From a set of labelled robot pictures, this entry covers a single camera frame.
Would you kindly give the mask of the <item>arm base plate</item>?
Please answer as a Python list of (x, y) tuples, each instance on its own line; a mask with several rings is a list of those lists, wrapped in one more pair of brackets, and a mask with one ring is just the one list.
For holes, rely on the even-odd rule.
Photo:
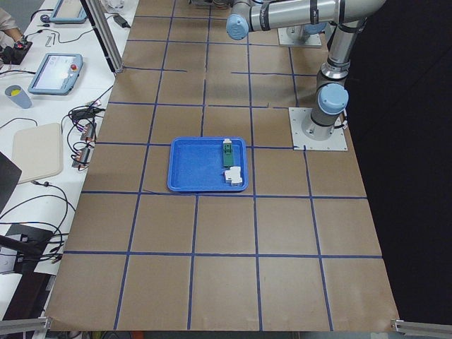
[(332, 126), (319, 126), (311, 119), (312, 108), (290, 107), (290, 127), (294, 150), (347, 151), (340, 118)]
[(303, 27), (278, 28), (280, 46), (321, 48), (322, 42), (318, 33), (309, 35), (303, 33)]

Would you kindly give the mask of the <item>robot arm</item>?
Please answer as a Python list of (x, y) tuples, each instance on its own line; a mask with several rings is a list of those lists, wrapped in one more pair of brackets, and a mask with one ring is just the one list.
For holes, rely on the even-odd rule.
[(316, 104), (302, 122), (302, 130), (310, 139), (325, 141), (333, 134), (336, 119), (344, 112), (349, 100), (345, 80), (353, 45), (367, 18), (384, 4), (384, 1), (310, 2), (312, 23), (331, 19), (336, 24), (327, 60), (317, 74)]
[(298, 25), (343, 22), (344, 1), (214, 1), (227, 7), (226, 31), (233, 40), (243, 40), (250, 32), (269, 31)]

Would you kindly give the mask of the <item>person hand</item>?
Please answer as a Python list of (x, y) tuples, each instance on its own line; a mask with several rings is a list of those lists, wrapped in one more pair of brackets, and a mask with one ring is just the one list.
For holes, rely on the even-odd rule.
[(22, 32), (18, 28), (5, 29), (3, 32), (9, 36), (14, 42), (19, 42), (22, 40)]

